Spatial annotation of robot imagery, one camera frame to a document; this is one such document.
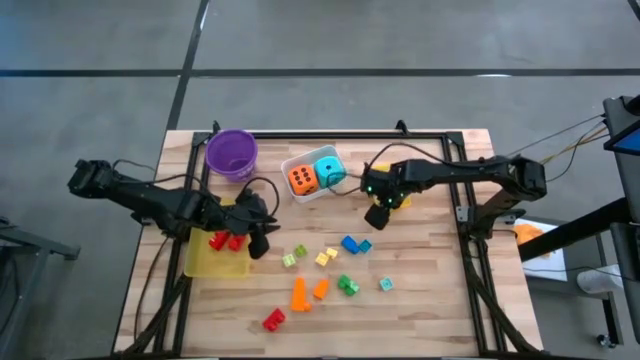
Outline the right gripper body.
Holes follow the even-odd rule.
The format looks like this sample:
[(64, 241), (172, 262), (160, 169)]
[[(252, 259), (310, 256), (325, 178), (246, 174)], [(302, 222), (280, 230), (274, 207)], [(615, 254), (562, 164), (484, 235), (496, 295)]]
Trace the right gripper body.
[(390, 163), (389, 172), (373, 170), (375, 164), (364, 164), (360, 179), (360, 191), (369, 197), (376, 196), (380, 206), (400, 208), (404, 198), (415, 192), (415, 186), (405, 181), (401, 173), (407, 170), (410, 160)]

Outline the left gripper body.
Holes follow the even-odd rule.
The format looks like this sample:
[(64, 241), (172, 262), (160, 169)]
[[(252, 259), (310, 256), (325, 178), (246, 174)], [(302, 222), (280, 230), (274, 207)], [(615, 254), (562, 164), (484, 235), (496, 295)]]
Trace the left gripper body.
[(232, 232), (247, 234), (253, 225), (270, 222), (265, 200), (251, 189), (244, 189), (235, 199)]

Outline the yellow plastic basket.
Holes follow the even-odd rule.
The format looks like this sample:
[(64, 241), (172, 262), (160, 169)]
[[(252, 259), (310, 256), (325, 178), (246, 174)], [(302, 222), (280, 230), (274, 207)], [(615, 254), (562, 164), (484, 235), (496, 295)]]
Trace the yellow plastic basket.
[[(382, 163), (382, 164), (376, 164), (376, 165), (372, 166), (373, 170), (378, 170), (378, 171), (382, 171), (382, 172), (389, 172), (390, 168), (391, 168), (391, 164), (390, 163)], [(375, 205), (379, 205), (380, 204), (380, 202), (378, 201), (376, 196), (372, 196), (371, 199), (372, 199), (372, 203), (373, 204), (375, 204)], [(409, 195), (407, 195), (404, 198), (403, 202), (401, 203), (400, 209), (408, 208), (411, 204), (412, 204), (411, 197)]]

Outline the orange foam dice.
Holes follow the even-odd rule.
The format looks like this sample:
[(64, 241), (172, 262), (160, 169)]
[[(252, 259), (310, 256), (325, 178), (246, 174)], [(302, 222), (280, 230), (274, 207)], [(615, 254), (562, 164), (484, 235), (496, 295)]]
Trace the orange foam dice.
[(302, 164), (288, 172), (291, 189), (296, 196), (307, 196), (319, 189), (319, 183), (312, 165)]

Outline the teal foam dice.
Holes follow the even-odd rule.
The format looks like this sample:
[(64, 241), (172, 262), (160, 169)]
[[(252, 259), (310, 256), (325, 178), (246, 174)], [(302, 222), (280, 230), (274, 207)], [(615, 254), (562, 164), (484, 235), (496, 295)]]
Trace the teal foam dice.
[(313, 166), (321, 188), (337, 185), (346, 177), (346, 170), (336, 156), (322, 157)]

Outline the yellow translucent container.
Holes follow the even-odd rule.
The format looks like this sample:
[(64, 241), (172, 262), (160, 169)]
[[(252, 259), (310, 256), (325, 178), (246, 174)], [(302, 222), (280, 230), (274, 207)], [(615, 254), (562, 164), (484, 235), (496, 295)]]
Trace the yellow translucent container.
[(212, 249), (208, 241), (214, 232), (192, 228), (186, 249), (184, 274), (192, 278), (244, 278), (249, 274), (251, 258), (249, 237), (239, 252), (230, 251), (228, 242), (220, 251)]

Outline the white plastic bin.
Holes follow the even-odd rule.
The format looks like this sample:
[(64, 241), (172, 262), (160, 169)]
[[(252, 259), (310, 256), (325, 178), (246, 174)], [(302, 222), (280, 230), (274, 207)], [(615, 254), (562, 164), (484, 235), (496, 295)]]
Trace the white plastic bin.
[(338, 184), (339, 183), (337, 185), (333, 185), (333, 186), (330, 186), (328, 188), (321, 188), (320, 185), (319, 185), (319, 189), (316, 192), (314, 192), (314, 193), (312, 193), (310, 195), (307, 195), (307, 196), (296, 196), (293, 193), (293, 190), (291, 189), (291, 185), (290, 185), (289, 180), (288, 180), (288, 172), (292, 168), (294, 168), (296, 166), (299, 166), (299, 165), (302, 165), (302, 164), (309, 164), (309, 165), (313, 166), (313, 164), (317, 160), (319, 160), (320, 158), (325, 157), (325, 156), (336, 156), (342, 162), (342, 159), (341, 159), (340, 155), (338, 154), (337, 149), (332, 145), (325, 145), (325, 146), (322, 146), (320, 148), (316, 148), (316, 149), (314, 149), (312, 151), (306, 152), (306, 153), (304, 153), (302, 155), (298, 155), (296, 157), (290, 158), (290, 159), (288, 159), (288, 160), (286, 160), (286, 161), (284, 161), (282, 163), (281, 171), (282, 171), (282, 174), (284, 176), (285, 183), (287, 185), (287, 188), (288, 188), (290, 194), (292, 195), (292, 197), (298, 203), (306, 203), (306, 202), (309, 202), (311, 200), (315, 200), (315, 199), (317, 199), (319, 197), (322, 197), (322, 196), (325, 196), (325, 195), (331, 195), (332, 194), (332, 190), (336, 190), (338, 188)]

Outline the long orange toy block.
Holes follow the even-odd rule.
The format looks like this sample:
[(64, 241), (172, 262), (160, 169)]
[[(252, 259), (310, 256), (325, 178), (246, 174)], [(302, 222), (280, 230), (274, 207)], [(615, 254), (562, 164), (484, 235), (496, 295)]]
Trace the long orange toy block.
[(305, 279), (297, 277), (294, 282), (290, 309), (294, 312), (310, 312), (311, 304), (306, 300)]

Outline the large red toy block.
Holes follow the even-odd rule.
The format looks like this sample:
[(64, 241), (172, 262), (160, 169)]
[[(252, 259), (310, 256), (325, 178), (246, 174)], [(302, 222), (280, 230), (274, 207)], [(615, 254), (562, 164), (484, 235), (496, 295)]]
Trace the large red toy block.
[(280, 308), (275, 308), (266, 319), (262, 322), (262, 326), (268, 332), (275, 332), (279, 329), (280, 325), (286, 320), (285, 313)]

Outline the orange cloth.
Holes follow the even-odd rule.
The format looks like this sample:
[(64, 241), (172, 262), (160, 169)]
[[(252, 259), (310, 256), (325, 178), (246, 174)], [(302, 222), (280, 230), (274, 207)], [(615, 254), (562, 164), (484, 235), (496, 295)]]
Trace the orange cloth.
[(515, 225), (513, 230), (516, 233), (518, 245), (523, 245), (544, 234), (542, 229), (528, 223)]

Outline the white tray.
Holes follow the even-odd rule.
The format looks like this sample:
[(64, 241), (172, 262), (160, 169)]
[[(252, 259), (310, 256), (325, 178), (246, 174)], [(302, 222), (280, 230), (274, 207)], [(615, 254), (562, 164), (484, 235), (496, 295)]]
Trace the white tray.
[[(556, 228), (556, 225), (527, 220), (523, 218), (517, 219), (514, 223), (514, 226), (525, 223), (534, 225), (542, 229), (544, 233)], [(547, 255), (541, 255), (532, 260), (525, 261), (522, 263), (522, 266), (524, 273), (528, 276), (560, 282), (568, 281), (568, 275), (565, 267), (565, 257), (562, 249), (554, 250)]]

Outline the black stand beam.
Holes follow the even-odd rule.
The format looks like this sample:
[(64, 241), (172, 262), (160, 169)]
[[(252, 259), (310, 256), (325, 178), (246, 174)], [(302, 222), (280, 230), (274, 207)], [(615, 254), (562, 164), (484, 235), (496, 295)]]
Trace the black stand beam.
[(635, 221), (627, 199), (620, 198), (519, 245), (520, 259), (526, 262), (567, 247), (608, 230), (613, 223), (632, 223)]

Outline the grey metal stand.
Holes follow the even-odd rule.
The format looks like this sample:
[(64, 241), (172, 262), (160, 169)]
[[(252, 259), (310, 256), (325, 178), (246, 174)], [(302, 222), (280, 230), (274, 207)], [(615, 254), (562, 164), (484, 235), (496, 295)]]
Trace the grey metal stand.
[[(76, 260), (79, 246), (65, 245), (21, 230), (0, 217), (0, 360), (9, 360), (25, 323), (35, 290), (50, 255)], [(17, 258), (33, 255), (31, 273), (21, 284)]]

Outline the grey equipment cart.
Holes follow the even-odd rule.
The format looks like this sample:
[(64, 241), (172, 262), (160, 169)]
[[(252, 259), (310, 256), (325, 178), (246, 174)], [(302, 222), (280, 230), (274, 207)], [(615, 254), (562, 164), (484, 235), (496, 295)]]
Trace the grey equipment cart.
[[(640, 127), (640, 95), (608, 98), (603, 102), (603, 107), (611, 137), (627, 128)], [(640, 344), (640, 156), (613, 153), (624, 198), (636, 221), (613, 223), (610, 230), (618, 265), (625, 277), (624, 291), (634, 336)]]

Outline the blue screen monitor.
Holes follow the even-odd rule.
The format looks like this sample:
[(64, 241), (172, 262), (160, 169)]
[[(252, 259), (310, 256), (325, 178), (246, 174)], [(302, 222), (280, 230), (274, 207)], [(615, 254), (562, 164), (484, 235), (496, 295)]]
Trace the blue screen monitor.
[(627, 128), (604, 143), (607, 151), (640, 156), (640, 127)]

